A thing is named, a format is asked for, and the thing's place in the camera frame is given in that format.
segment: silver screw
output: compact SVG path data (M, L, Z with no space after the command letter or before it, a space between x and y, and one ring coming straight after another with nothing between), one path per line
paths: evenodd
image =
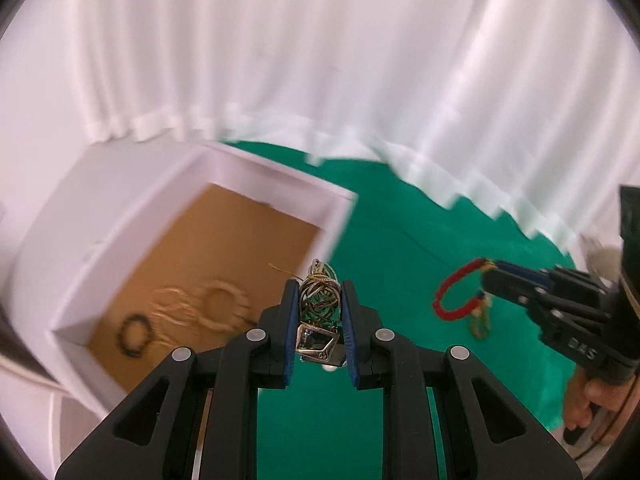
M176 348L172 352L171 357L174 359L174 361L186 361L189 357L191 357L191 350L185 348L184 346L181 346L180 348Z
M464 361L469 357L469 350L467 350L463 346L454 346L451 350L451 357L454 359L458 359L459 361Z
M262 341L267 337L267 333L261 328L252 328L246 333L246 338L249 341Z
M388 328L379 328L376 330L376 338L380 339L380 341L391 341L395 337L396 334L394 331Z

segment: black cable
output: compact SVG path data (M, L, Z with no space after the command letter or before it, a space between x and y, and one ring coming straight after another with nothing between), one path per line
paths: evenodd
M622 403L622 406L620 406L620 409L616 412L616 415L613 417L613 419L611 419L611 422L607 426L607 429L604 431L604 433L596 441L594 441L593 444L591 444L587 449L585 449L582 453L580 453L580 455L578 455L576 458L574 458L574 460L576 462L578 462L578 460L584 458L591 451L596 449L602 443L604 438L609 434L609 431L611 431L611 429L613 428L615 423L618 421L618 419L622 415L622 412L625 410L626 406L628 405L629 400L631 399L631 396L633 395L634 391L636 390L636 386L638 386L638 380L639 379L640 379L640 375L636 375L636 378L634 379L634 382L631 385L630 390L626 394L626 397L625 397L624 402Z

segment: black bracelet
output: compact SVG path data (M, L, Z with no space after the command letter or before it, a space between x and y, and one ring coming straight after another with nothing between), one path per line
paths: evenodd
M140 323L146 330L146 339L138 348L128 348L125 341L127 329L133 323ZM154 330L151 327L151 322L143 314L131 314L131 316L127 317L127 319L125 319L120 325L120 329L118 330L118 334L116 336L117 345L120 351L127 357L131 357L134 359L142 357L142 354L145 352L146 348L151 344L153 340Z

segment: red bracelet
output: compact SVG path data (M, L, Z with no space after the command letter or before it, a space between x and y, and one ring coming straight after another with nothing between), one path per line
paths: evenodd
M441 302L442 298L450 289L451 285L459 282L466 275L471 274L475 270L481 269L486 264L490 263L491 261L487 258L476 258L463 267L460 267L456 272L454 272L446 280L444 280L444 282L442 282L442 284L436 291L436 295L432 303L433 311L436 313L436 316L438 316L443 321L457 321L459 319L462 319L463 317L468 316L476 308L481 306L482 302L484 301L484 294L472 297L463 306L456 310L444 310Z

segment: triangular cutout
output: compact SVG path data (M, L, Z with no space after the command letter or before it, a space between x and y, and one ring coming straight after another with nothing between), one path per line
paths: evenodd
M146 446L151 442L151 436L156 428L160 408L168 388L169 381L164 378L160 379L116 424L113 430L114 435L139 446Z
M472 380L489 438L500 444L526 432L524 423L481 378Z

